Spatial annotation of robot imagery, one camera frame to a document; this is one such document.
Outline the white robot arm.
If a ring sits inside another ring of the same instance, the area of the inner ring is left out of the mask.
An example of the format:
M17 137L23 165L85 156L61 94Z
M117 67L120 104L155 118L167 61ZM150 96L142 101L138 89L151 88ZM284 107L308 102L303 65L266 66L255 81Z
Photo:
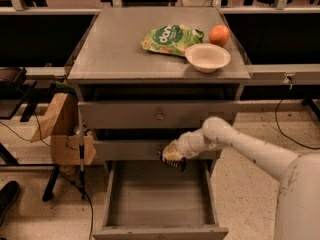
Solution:
M299 155L244 134L219 117L172 141L160 159L184 169L186 161L229 146L279 181L274 240L320 240L320 155Z

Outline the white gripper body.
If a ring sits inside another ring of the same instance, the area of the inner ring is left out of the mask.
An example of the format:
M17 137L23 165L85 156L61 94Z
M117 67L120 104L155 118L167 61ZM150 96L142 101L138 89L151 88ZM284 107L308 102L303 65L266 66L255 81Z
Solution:
M197 157L200 153L212 150L214 145L208 140L202 129L182 134L176 141L176 151L186 159Z

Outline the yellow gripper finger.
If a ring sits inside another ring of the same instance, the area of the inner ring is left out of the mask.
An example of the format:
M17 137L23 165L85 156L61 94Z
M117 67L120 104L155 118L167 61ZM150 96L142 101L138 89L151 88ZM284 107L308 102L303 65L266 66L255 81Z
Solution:
M162 158L167 161L181 161L183 155L177 150L177 141L172 141L162 152Z

